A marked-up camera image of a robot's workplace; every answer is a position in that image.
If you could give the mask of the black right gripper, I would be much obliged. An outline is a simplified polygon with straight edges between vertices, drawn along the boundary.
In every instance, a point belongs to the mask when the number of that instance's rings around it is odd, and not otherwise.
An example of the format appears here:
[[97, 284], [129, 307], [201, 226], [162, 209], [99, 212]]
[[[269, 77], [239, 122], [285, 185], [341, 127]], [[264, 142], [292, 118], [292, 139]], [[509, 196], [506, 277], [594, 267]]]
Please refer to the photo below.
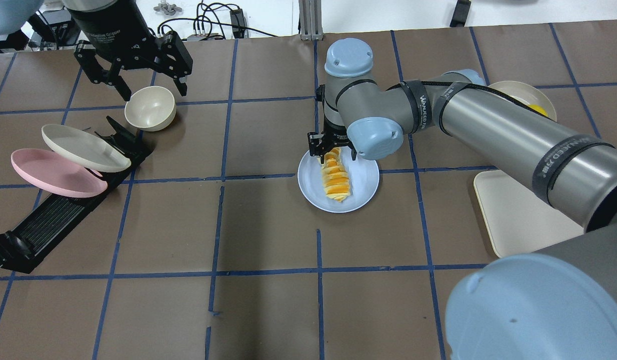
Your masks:
[[308, 150], [311, 157], [318, 157], [320, 164], [324, 164], [325, 156], [334, 146], [349, 146], [350, 159], [355, 161], [358, 156], [356, 148], [351, 145], [347, 128], [342, 124], [339, 115], [324, 114], [322, 133], [308, 132]]

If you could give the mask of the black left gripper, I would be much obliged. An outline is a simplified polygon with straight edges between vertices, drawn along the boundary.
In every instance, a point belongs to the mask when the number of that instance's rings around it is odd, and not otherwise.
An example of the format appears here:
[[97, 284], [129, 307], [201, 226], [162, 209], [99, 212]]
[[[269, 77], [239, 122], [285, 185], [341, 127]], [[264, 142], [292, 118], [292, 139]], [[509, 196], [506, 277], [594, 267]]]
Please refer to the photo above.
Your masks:
[[[124, 101], [131, 98], [131, 89], [120, 71], [153, 69], [169, 76], [181, 96], [187, 96], [187, 77], [192, 74], [192, 59], [183, 39], [174, 30], [155, 37], [150, 30], [87, 31], [89, 41], [78, 41], [74, 57], [92, 84], [114, 87]], [[97, 57], [112, 63], [105, 69]]]

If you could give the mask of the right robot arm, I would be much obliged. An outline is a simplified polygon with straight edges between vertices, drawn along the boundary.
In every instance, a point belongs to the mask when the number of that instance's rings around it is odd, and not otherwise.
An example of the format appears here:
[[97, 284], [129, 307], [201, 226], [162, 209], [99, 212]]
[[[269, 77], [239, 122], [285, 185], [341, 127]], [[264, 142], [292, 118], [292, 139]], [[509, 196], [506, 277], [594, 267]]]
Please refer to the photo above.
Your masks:
[[327, 50], [324, 130], [310, 153], [395, 153], [431, 126], [487, 158], [583, 234], [500, 258], [455, 285], [445, 310], [453, 360], [617, 360], [617, 148], [485, 86], [471, 69], [382, 91], [358, 38]]

